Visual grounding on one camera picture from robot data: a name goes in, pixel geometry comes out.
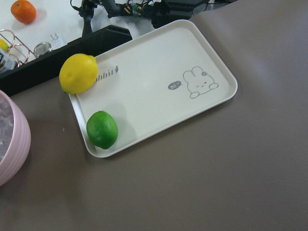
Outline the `pink ribbed bowl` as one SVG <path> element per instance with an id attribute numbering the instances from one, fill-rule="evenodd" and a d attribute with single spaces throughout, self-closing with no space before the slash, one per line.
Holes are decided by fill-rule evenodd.
<path id="1" fill-rule="evenodd" d="M 31 132 L 28 121 L 11 98 L 0 92 L 0 98 L 4 99 L 12 109 L 14 126 L 13 136 L 6 154 L 0 162 L 0 184 L 4 185 L 9 181 L 24 164 L 30 149 Z"/>

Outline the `cream rabbit tray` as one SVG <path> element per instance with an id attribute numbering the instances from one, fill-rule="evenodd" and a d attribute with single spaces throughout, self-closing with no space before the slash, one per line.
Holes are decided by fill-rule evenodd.
<path id="1" fill-rule="evenodd" d="M 99 74 L 87 91 L 70 95 L 88 152 L 112 156 L 188 118 L 215 107 L 237 91 L 237 81 L 197 26 L 177 20 L 96 57 Z M 118 127 L 104 150 L 88 138 L 97 111 Z"/>

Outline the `green lime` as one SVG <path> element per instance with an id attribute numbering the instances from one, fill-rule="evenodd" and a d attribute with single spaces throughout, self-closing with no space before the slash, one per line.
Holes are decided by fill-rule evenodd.
<path id="1" fill-rule="evenodd" d="M 118 137 L 117 124 L 105 111 L 97 111 L 88 119 L 86 131 L 91 142 L 105 150 L 113 146 Z"/>

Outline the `yellow lemon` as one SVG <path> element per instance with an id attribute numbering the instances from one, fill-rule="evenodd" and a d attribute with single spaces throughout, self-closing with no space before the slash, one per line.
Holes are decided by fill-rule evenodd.
<path id="1" fill-rule="evenodd" d="M 98 66 L 94 56 L 77 53 L 61 67 L 59 81 L 64 92 L 77 94 L 87 91 L 96 81 Z"/>

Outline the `black bar stand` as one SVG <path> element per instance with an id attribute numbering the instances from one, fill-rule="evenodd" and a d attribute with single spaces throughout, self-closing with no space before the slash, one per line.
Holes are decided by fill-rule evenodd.
<path id="1" fill-rule="evenodd" d="M 0 89 L 8 96 L 15 95 L 57 77 L 64 62 L 74 54 L 83 53 L 95 57 L 130 40 L 132 36 L 128 29 L 109 25 L 2 73 Z"/>

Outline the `orange mandarin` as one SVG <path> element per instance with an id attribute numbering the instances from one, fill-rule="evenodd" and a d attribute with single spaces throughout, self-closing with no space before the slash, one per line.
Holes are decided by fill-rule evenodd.
<path id="1" fill-rule="evenodd" d="M 36 8 L 27 0 L 17 0 L 11 5 L 11 14 L 25 25 L 32 23 L 37 16 Z"/>

